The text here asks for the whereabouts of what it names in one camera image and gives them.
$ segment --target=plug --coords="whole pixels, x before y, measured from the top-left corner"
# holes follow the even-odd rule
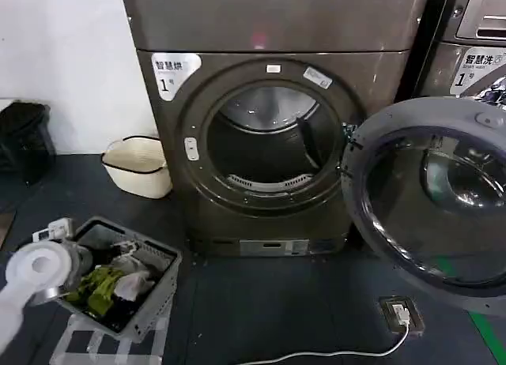
[[[395,316],[397,317],[400,325],[410,324],[410,311],[407,308],[405,308],[402,304],[394,304],[392,305],[392,308],[394,309]]]

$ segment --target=dark gray floor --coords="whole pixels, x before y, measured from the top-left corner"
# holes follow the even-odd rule
[[[226,365],[300,350],[383,351],[398,339],[388,332],[378,307],[378,298],[390,295],[412,297],[426,325],[421,337],[410,337],[392,356],[299,358],[284,364],[496,363],[466,312],[410,287],[391,265],[367,252],[350,249],[328,258],[193,256],[185,249],[176,203],[122,192],[98,156],[59,157],[46,179],[30,189],[0,176],[0,209],[17,210],[2,267],[6,251],[61,216],[81,224],[100,215],[183,250],[164,364]],[[46,364],[68,317],[54,303],[27,309],[23,329],[0,363]],[[506,343],[506,320],[490,321]],[[76,336],[72,345],[84,341]],[[102,346],[114,352],[114,341]]]

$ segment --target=power cord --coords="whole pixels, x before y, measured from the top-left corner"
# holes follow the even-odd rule
[[[237,365],[265,365],[268,363],[280,363],[281,361],[285,361],[286,359],[291,359],[292,357],[298,356],[318,356],[318,357],[334,357],[334,356],[342,356],[342,355],[355,355],[355,356],[367,356],[367,357],[384,357],[388,356],[391,353],[395,352],[401,345],[404,343],[406,338],[408,337],[408,333],[410,332],[410,312],[407,308],[405,308],[401,304],[395,304],[392,306],[394,309],[395,315],[397,316],[398,323],[404,325],[406,327],[406,331],[401,337],[401,340],[398,341],[396,345],[392,348],[388,349],[385,352],[381,353],[371,353],[371,352],[356,352],[356,351],[340,351],[340,352],[331,352],[331,353],[321,353],[321,352],[297,352],[291,353],[286,356],[279,357],[277,359],[265,359],[262,361],[251,361],[250,363],[238,363]]]

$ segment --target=washer door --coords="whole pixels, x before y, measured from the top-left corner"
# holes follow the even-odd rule
[[[341,165],[370,246],[419,288],[485,314],[506,314],[505,121],[474,100],[407,100],[360,126]]]

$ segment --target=gray crate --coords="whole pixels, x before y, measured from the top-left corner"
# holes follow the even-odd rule
[[[91,326],[101,329],[115,339],[129,338],[135,343],[142,342],[159,316],[170,315],[172,297],[176,293],[177,272],[182,261],[181,252],[101,217],[93,217],[79,227],[75,239],[77,243],[96,249],[107,248],[113,243],[125,240],[133,240],[140,245],[134,257],[156,267],[164,274],[139,310],[119,333],[97,322],[65,300],[57,299],[60,306],[73,314],[82,316]]]

